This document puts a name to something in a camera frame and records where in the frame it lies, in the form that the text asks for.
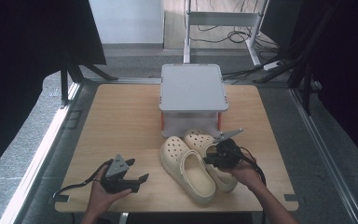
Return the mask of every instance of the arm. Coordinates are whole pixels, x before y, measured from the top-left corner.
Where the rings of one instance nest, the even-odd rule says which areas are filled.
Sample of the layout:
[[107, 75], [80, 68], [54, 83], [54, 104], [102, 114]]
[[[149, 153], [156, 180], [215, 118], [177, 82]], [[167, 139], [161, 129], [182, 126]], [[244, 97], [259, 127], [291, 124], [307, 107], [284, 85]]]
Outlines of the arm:
[[272, 224], [291, 224], [298, 223], [283, 205], [274, 197], [260, 179], [255, 169], [247, 162], [241, 161], [234, 169], [221, 169], [224, 172], [234, 175], [240, 183], [248, 189], [260, 201], [266, 216]]
[[106, 168], [107, 166], [104, 166], [92, 182], [89, 204], [87, 205], [86, 213], [81, 221], [82, 224], [97, 223], [98, 217], [106, 212], [113, 202], [124, 198], [131, 193], [131, 189], [125, 189], [116, 194], [107, 193], [99, 182], [103, 176], [103, 171]]

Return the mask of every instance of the white plastic box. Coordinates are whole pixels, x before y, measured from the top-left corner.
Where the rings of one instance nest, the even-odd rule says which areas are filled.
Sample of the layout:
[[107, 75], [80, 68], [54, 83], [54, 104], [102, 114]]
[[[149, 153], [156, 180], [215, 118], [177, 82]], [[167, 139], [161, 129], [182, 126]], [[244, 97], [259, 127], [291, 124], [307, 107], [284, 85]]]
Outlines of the white plastic box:
[[228, 110], [220, 67], [216, 64], [165, 64], [159, 108], [164, 137], [183, 137], [190, 128], [218, 136], [221, 113]]

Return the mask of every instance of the black curtain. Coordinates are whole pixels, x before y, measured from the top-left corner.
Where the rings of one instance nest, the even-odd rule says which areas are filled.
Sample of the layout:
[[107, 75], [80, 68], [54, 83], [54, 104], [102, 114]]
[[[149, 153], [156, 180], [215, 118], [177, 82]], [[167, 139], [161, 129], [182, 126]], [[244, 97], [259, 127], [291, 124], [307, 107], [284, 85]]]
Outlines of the black curtain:
[[64, 54], [106, 64], [88, 0], [0, 0], [0, 157]]
[[320, 100], [358, 146], [358, 1], [342, 0], [310, 60]]

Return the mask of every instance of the beige clog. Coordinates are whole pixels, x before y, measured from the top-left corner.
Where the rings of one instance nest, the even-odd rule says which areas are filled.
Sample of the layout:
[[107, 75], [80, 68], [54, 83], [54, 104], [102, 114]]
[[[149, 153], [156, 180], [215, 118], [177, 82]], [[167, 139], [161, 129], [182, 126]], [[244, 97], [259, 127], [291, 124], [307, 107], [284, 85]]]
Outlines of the beige clog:
[[161, 147], [160, 162], [167, 173], [198, 203], [208, 203], [216, 186], [205, 171], [202, 157], [179, 137], [169, 137]]
[[[202, 158], [206, 157], [206, 153], [216, 152], [214, 138], [201, 129], [188, 130], [183, 140], [190, 149], [198, 151]], [[230, 192], [237, 186], [238, 180], [231, 174], [221, 172], [211, 164], [205, 164], [205, 167], [217, 188], [223, 192]]]

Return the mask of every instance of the white wall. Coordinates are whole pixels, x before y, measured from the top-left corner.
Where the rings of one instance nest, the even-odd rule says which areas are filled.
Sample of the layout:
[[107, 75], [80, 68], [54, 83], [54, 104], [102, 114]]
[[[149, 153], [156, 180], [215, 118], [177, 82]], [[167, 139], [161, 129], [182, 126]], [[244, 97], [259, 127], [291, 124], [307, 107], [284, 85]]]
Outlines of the white wall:
[[103, 44], [162, 43], [163, 0], [89, 0]]

